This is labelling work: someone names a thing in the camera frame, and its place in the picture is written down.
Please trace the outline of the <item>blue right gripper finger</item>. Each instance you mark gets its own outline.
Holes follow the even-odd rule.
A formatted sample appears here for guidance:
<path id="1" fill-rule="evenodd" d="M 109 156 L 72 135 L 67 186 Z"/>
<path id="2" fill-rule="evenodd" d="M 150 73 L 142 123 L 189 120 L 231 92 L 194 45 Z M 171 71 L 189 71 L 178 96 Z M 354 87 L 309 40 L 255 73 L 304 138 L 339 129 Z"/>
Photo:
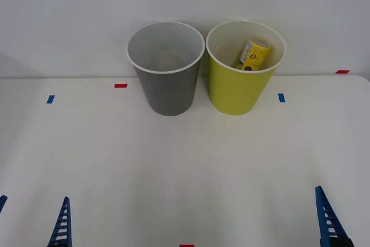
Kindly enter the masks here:
<path id="1" fill-rule="evenodd" d="M 353 247 L 321 186 L 315 188 L 321 247 Z"/>

